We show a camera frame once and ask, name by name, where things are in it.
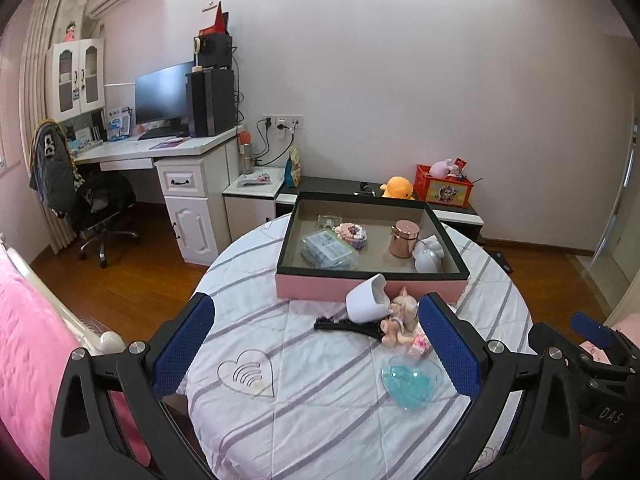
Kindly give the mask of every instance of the computer monitor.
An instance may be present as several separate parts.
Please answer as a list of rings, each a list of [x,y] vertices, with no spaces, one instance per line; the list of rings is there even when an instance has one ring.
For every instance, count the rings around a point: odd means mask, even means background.
[[[189,61],[136,78],[136,124],[169,119],[179,126],[189,115],[186,74],[192,67]]]

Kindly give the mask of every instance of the yellow rubber duck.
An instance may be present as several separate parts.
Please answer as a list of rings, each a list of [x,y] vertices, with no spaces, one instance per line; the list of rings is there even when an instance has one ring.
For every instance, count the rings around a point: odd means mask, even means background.
[[[414,193],[414,186],[405,179],[403,176],[393,176],[389,179],[389,182],[380,186],[380,189],[384,191],[382,196],[388,198],[405,198],[407,200],[415,200],[412,196]]]

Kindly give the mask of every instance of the white bedspread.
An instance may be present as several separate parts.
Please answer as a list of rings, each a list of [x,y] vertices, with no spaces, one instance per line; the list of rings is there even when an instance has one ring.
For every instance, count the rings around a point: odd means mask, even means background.
[[[197,291],[213,297],[215,323],[181,390],[213,472],[221,479],[411,479],[468,405],[444,384],[419,412],[386,393],[380,371],[398,351],[363,335],[315,332],[343,303],[277,298],[274,272],[289,216],[233,243]],[[476,244],[449,235],[471,276],[455,311],[485,338],[531,352],[529,311],[513,282]],[[439,366],[431,352],[428,357]],[[517,406],[512,394],[476,467],[497,451]]]

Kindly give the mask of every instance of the pink box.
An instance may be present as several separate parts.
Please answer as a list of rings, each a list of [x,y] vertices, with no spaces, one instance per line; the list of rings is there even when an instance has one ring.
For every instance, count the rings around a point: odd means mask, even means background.
[[[355,270],[315,269],[300,254],[300,238],[318,231],[318,215],[333,213],[345,222],[360,224],[367,231],[367,243],[359,250]],[[420,226],[418,238],[436,235],[445,250],[443,273],[421,274],[413,258],[397,258],[388,251],[391,226],[410,220]],[[359,283],[381,272],[385,292],[393,298],[406,286],[420,299],[437,292],[449,304],[457,303],[469,277],[460,253],[444,227],[425,202],[372,196],[300,192],[289,220],[276,271],[276,291],[280,298],[313,301],[345,301]]]

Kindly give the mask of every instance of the cabinet door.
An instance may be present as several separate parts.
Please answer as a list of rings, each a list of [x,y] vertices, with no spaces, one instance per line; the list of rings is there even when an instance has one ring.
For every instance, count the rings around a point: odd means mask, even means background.
[[[212,264],[218,257],[218,248],[209,217],[209,199],[166,196],[164,200],[184,260]]]
[[[231,241],[276,217],[275,200],[225,196],[226,217]]]
[[[104,40],[79,43],[80,107],[84,114],[104,107]]]
[[[79,41],[57,43],[51,49],[49,67],[50,117],[56,122],[80,115]]]

